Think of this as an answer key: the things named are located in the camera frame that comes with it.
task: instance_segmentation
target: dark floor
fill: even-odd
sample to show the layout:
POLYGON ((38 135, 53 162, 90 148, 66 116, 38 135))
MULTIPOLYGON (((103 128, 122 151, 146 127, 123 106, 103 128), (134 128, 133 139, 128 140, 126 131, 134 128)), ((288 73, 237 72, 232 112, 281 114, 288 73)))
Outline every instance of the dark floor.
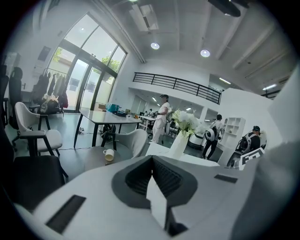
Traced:
MULTIPOLYGON (((77 127, 77 123, 79 120, 79 114, 75 113, 65 113, 64 117, 62 114, 54 114, 49 115, 49 123, 51 129, 56 129, 61 133, 62 136, 62 147, 59 149, 60 152, 60 162, 64 170, 69 175, 69 180, 72 180, 79 174, 84 171, 83 165, 83 157, 86 154, 86 148, 90 148, 92 144, 92 137, 93 137, 93 130, 94 124, 83 117, 81 122, 81 127, 84 128, 84 134, 78 135, 76 149, 73 148, 74 144, 74 136, 77 127)), ((132 132, 136 127, 136 124, 126 124, 122 125, 121 131, 124 133, 132 132)), ((42 130, 47 129, 46 123, 43 121, 42 130)), ((10 125, 7 125, 5 131, 8 135, 8 138, 12 140, 16 136, 16 130, 13 129, 10 125)), ((159 144, 162 144, 161 141, 164 140, 164 146, 170 148, 173 139, 169 136, 161 136, 159 144)), ((102 138, 100 135, 97 136, 96 146, 101 145, 102 138)), ((17 152, 15 153, 16 157, 20 156, 29 156, 29 152, 27 149, 27 142, 25 140, 17 140, 16 142, 17 152)), ((113 144, 109 143, 106 147, 113 148, 113 144)), ((149 148, 149 144, 146 144, 142 156, 145 156, 147 150, 149 148)), ((132 157, 130 151, 123 145, 117 143, 117 151, 124 157, 124 159, 129 159, 132 157)), ((189 146, 186 147, 184 153, 200 157, 201 152, 199 150, 195 150, 190 148, 189 146)))

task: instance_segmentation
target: mug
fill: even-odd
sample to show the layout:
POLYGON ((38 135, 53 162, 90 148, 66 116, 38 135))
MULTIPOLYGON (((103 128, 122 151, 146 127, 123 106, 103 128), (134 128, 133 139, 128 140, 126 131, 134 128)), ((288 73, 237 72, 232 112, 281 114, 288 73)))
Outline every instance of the mug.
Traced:
POLYGON ((106 161, 113 161, 114 151, 112 149, 104 150, 106 161))

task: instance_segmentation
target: cap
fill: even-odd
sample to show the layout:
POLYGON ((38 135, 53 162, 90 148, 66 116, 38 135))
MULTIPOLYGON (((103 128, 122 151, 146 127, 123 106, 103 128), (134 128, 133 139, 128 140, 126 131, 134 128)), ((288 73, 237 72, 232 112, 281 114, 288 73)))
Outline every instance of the cap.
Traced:
POLYGON ((257 132, 260 132, 260 131, 261 131, 261 129, 259 128, 259 126, 253 126, 253 130, 254 130, 254 131, 257 131, 257 132))
POLYGON ((161 97, 161 98, 167 98, 167 99, 169 99, 169 96, 166 95, 166 94, 160 95, 160 97, 161 97))

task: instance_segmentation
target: balcony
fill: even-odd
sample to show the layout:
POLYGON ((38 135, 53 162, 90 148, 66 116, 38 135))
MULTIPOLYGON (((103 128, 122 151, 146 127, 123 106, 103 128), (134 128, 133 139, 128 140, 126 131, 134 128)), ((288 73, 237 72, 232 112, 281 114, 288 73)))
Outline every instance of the balcony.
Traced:
POLYGON ((180 78, 136 72, 133 81, 137 83, 146 83, 183 91, 200 98, 204 98, 218 105, 220 104, 221 100, 220 92, 195 82, 190 82, 180 78))

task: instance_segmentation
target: vase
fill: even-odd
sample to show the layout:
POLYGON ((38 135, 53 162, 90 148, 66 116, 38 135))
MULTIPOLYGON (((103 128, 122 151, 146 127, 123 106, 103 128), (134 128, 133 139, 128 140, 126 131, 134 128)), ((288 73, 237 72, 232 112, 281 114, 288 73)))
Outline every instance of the vase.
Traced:
POLYGON ((180 131, 177 135, 176 139, 174 140, 167 156, 169 158, 173 158, 179 160, 182 156, 184 149, 186 148, 188 143, 188 133, 180 131))

